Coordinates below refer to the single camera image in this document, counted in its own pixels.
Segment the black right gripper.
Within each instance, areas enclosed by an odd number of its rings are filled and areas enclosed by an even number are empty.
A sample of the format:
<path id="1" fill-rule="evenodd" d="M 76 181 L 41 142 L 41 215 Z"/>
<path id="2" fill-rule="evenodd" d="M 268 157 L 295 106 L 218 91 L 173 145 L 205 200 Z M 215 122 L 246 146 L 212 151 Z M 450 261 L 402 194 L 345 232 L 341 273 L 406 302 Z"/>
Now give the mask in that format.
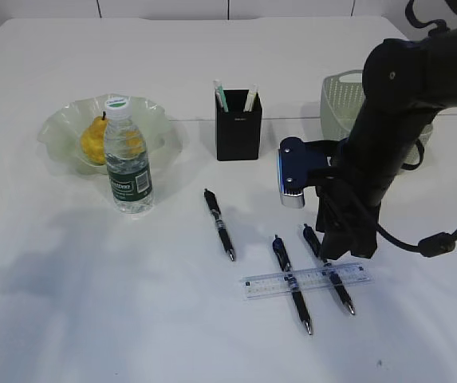
<path id="1" fill-rule="evenodd" d="M 331 159 L 339 173 L 317 188 L 324 258 L 339 259 L 347 252 L 373 256 L 381 201 L 424 127 L 439 112 L 419 99 L 426 58 L 419 43 L 400 39 L 384 40 L 368 56 L 364 103 Z"/>

